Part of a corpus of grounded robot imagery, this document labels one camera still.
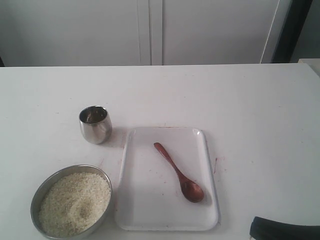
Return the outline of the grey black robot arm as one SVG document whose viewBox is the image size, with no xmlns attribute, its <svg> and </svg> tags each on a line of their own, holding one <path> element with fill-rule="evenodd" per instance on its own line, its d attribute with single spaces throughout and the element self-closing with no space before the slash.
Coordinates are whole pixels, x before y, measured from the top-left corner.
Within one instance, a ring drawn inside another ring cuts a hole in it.
<svg viewBox="0 0 320 240">
<path fill-rule="evenodd" d="M 319 240 L 320 227 L 282 223 L 255 216 L 249 235 L 255 240 Z"/>
</svg>

